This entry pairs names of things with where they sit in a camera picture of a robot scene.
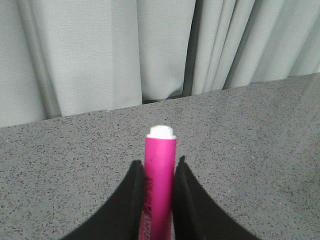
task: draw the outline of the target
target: pink marker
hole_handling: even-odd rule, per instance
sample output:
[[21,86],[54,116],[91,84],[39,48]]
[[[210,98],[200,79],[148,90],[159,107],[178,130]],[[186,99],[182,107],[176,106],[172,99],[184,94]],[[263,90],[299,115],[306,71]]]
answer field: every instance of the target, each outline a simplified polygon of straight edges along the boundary
[[170,240],[171,198],[177,140],[169,126],[151,128],[145,139],[145,193],[140,240]]

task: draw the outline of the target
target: curtain fold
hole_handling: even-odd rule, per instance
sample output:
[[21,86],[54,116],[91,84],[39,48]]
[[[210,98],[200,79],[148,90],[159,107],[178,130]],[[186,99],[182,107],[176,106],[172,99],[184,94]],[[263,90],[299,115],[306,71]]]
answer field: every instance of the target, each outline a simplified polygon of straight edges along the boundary
[[318,0],[3,0],[0,127],[320,71]]

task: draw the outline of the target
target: white highlighter cap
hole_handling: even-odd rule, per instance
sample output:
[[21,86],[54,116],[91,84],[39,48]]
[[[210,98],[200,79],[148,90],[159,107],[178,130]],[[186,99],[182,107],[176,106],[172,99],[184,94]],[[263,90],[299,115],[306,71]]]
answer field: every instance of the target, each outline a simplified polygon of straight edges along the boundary
[[174,135],[174,130],[172,127],[166,125],[156,125],[150,129],[150,134],[146,135],[147,138],[153,139],[176,139]]

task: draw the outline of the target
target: black plastic piece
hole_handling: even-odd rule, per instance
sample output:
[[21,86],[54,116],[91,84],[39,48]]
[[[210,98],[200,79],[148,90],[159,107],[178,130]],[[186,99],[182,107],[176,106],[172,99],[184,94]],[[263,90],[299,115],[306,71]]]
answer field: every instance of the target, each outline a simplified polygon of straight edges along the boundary
[[174,175],[172,212],[176,240],[259,240],[210,198],[184,156]]
[[144,168],[133,161],[108,201],[62,240],[137,240],[144,200]]

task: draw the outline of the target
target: granite surface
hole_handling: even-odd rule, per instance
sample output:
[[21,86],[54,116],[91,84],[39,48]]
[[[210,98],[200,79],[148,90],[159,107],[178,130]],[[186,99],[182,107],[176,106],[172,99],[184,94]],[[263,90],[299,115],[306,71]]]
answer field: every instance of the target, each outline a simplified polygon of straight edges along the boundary
[[0,128],[0,239],[64,236],[166,124],[194,175],[263,240],[320,239],[320,73]]

